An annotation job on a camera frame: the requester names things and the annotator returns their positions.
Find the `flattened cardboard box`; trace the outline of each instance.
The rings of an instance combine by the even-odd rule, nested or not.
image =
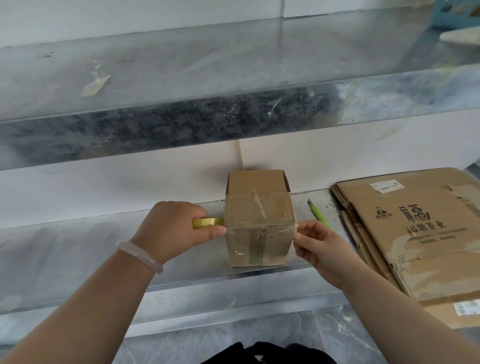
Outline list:
[[[358,212],[404,292],[450,327],[480,325],[477,180],[442,168],[341,182],[332,190]]]
[[[232,267],[283,265],[297,229],[284,172],[230,172],[224,224]]]

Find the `left hand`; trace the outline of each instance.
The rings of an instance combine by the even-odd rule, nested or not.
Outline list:
[[[192,220],[207,217],[207,211],[190,202],[161,201],[150,210],[130,242],[165,264],[194,245],[225,235],[224,226],[206,226],[195,230]]]

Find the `yellow tape roll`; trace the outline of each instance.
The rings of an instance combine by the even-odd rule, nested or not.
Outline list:
[[[223,225],[223,218],[196,218],[192,220],[192,224],[194,229],[209,225]]]

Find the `printed logo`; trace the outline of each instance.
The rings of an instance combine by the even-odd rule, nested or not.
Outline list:
[[[381,207],[377,207],[377,215],[375,217],[379,220],[383,220],[385,218],[391,218],[392,214],[386,212]]]

